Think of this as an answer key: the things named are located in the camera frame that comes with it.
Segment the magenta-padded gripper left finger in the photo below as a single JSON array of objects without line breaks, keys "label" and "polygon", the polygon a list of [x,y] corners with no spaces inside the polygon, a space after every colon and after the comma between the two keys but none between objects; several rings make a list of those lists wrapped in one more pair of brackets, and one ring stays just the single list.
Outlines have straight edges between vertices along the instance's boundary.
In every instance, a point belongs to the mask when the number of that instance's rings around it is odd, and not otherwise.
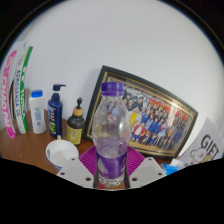
[{"label": "magenta-padded gripper left finger", "polygon": [[95,147],[87,149],[78,158],[71,157],[57,175],[84,188],[97,186],[97,161]]}]

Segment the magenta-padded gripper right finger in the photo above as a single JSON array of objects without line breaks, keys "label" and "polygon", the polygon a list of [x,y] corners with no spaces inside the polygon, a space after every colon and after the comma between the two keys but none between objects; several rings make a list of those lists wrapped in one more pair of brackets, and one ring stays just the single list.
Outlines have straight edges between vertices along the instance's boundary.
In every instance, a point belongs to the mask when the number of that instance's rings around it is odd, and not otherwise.
[{"label": "magenta-padded gripper right finger", "polygon": [[153,157],[144,157],[131,147],[127,150],[126,173],[130,189],[143,187],[166,176]]}]

